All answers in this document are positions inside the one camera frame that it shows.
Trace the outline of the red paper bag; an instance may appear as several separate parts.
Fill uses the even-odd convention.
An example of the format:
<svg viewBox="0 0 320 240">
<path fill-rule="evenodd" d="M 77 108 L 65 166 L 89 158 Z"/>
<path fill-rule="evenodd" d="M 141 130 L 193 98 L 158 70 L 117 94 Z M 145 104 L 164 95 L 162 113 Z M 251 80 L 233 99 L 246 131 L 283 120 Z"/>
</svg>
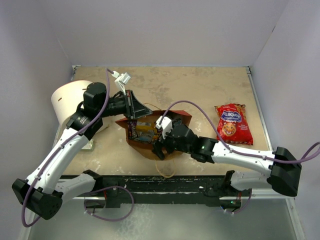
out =
<svg viewBox="0 0 320 240">
<path fill-rule="evenodd" d="M 153 113 L 148 116 L 130 120 L 122 118 L 115 123 L 125 129 L 126 142 L 143 157 L 153 161 L 174 160 L 182 152 L 175 150 L 173 145 L 165 147 L 161 144 L 162 131 L 156 128 L 156 120 L 165 112 L 153 104 L 149 104 Z"/>
</svg>

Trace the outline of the small white green box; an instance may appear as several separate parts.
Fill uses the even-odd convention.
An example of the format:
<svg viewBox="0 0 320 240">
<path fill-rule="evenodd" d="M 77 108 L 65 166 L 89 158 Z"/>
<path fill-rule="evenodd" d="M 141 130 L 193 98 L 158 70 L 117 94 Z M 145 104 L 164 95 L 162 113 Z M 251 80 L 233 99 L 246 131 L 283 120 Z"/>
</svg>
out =
<svg viewBox="0 0 320 240">
<path fill-rule="evenodd" d="M 93 151 L 94 150 L 94 140 L 91 139 L 81 148 L 82 151 Z"/>
</svg>

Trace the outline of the red cookie snack bag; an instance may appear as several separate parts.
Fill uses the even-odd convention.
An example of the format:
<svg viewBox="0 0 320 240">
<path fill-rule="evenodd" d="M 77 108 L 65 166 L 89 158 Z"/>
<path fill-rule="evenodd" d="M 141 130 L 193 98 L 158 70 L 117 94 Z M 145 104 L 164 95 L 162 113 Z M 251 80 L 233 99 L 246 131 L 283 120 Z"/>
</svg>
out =
<svg viewBox="0 0 320 240">
<path fill-rule="evenodd" d="M 229 103 L 215 106 L 219 117 L 217 131 L 227 144 L 254 144 L 246 116 L 246 105 Z"/>
</svg>

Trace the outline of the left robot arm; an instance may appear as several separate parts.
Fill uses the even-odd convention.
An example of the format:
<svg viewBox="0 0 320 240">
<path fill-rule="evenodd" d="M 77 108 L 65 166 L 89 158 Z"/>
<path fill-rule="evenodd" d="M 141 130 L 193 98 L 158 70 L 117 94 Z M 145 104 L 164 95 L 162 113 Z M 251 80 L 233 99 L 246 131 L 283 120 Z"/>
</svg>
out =
<svg viewBox="0 0 320 240">
<path fill-rule="evenodd" d="M 132 90 L 119 91 L 110 97 L 109 87 L 101 82 L 89 84 L 83 101 L 77 105 L 60 140 L 44 161 L 26 179 L 14 181 L 12 190 L 22 205 L 22 214 L 30 210 L 39 218 L 49 220 L 74 197 L 101 194 L 103 177 L 92 170 L 85 170 L 64 183 L 59 180 L 77 153 L 103 126 L 103 118 L 124 115 L 128 120 L 135 120 L 152 114 Z"/>
</svg>

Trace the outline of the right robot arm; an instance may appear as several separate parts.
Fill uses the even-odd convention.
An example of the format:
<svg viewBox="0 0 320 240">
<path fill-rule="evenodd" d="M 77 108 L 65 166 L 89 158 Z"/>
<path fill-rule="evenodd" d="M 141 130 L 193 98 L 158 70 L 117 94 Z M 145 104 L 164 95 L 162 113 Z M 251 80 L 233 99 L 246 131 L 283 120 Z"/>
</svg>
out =
<svg viewBox="0 0 320 240">
<path fill-rule="evenodd" d="M 174 151 L 189 154 L 200 163 L 229 164 L 248 169 L 248 172 L 229 171 L 222 190 L 228 196 L 248 189 L 271 188 L 275 192 L 296 197 L 302 166 L 289 150 L 253 150 L 224 145 L 213 138 L 197 136 L 184 124 L 165 127 L 156 125 L 160 136 L 152 142 L 152 152 L 164 160 Z"/>
</svg>

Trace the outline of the yellow snack pack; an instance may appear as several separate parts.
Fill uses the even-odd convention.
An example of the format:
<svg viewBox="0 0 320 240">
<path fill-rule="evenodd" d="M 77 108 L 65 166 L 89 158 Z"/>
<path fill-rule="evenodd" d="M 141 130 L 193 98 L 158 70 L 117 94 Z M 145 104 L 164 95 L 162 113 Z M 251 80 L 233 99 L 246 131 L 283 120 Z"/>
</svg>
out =
<svg viewBox="0 0 320 240">
<path fill-rule="evenodd" d="M 155 127 L 154 123 L 151 122 L 141 122 L 137 121 L 136 122 L 136 127 L 135 130 L 137 132 L 151 132 L 151 133 L 157 133 L 157 129 Z"/>
</svg>

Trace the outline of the brown purple candy pack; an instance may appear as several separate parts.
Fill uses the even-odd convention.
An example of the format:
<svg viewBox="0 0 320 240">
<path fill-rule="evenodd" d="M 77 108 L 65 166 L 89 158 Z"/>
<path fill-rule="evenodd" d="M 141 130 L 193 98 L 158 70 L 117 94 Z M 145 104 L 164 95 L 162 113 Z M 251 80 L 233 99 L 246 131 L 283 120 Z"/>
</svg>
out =
<svg viewBox="0 0 320 240">
<path fill-rule="evenodd" d="M 132 120 L 127 122 L 127 134 L 128 134 L 128 139 L 130 140 L 135 140 L 138 137 L 136 126 L 137 126 L 137 121 Z"/>
</svg>

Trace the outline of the white cylindrical container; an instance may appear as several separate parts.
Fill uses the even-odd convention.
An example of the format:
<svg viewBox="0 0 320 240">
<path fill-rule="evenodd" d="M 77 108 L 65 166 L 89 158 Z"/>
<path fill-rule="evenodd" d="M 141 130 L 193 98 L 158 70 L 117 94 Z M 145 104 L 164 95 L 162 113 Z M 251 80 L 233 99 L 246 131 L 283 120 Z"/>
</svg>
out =
<svg viewBox="0 0 320 240">
<path fill-rule="evenodd" d="M 71 115 L 76 112 L 78 104 L 84 100 L 85 90 L 91 83 L 89 80 L 71 81 L 52 94 L 51 103 L 61 128 L 66 126 Z"/>
</svg>

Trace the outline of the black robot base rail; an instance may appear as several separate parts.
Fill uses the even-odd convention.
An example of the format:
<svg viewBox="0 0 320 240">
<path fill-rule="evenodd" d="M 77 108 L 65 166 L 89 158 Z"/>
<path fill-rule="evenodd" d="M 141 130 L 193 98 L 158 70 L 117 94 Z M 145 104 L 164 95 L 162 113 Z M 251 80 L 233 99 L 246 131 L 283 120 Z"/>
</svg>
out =
<svg viewBox="0 0 320 240">
<path fill-rule="evenodd" d="M 176 175 L 164 178 L 155 175 L 104 175 L 99 189 L 103 192 L 83 193 L 87 200 L 106 200 L 106 208 L 121 204 L 182 204 L 223 206 L 238 209 L 250 190 L 231 187 L 227 175 Z"/>
</svg>

